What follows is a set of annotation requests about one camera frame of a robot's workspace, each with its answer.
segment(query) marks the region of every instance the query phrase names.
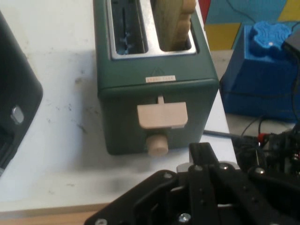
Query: label on toaster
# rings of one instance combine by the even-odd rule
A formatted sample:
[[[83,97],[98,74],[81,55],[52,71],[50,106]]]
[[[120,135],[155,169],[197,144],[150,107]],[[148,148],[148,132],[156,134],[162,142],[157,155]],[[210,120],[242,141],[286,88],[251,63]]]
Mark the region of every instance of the label on toaster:
[[[169,82],[169,81],[176,81],[176,77],[174,75],[146,77],[146,83]]]

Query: beige lever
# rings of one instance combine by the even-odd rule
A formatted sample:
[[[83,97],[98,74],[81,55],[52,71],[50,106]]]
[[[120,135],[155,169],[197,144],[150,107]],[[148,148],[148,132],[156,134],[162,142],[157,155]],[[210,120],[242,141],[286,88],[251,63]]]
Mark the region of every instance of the beige lever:
[[[164,103],[164,97],[158,97],[158,104],[138,105],[140,126],[144,129],[182,128],[188,122],[185,102]],[[151,156],[163,156],[168,153],[168,140],[165,135],[152,135],[146,140]]]
[[[158,97],[158,104],[138,105],[140,126],[144,129],[182,128],[188,122],[185,102],[164,103],[164,97]]]

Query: yellow wall panel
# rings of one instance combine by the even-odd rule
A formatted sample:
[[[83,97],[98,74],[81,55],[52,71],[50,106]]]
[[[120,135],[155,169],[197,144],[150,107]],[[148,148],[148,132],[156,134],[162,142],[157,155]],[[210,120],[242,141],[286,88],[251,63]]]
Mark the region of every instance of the yellow wall panel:
[[[284,9],[278,21],[299,21],[300,20],[300,0],[286,0]]]
[[[205,31],[210,50],[232,49],[240,23],[206,24]]]

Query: red component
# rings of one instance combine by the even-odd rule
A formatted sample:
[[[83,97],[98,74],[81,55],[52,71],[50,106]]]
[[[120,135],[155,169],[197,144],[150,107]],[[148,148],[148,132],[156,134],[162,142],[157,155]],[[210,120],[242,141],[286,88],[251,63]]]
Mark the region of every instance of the red component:
[[[260,133],[259,135],[258,135],[258,142],[259,143],[263,143],[263,141],[264,141],[264,137],[266,136],[267,134],[265,134],[265,133]]]
[[[202,14],[204,24],[206,22],[208,11],[210,9],[210,1],[211,0],[199,0],[199,5],[200,5],[201,14]]]

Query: colorful wall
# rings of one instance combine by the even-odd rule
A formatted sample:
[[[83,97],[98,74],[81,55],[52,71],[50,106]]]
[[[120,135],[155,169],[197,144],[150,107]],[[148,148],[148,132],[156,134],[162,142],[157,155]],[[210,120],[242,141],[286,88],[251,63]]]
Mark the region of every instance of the colorful wall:
[[[300,21],[300,0],[199,0],[211,50],[235,47],[244,25]]]

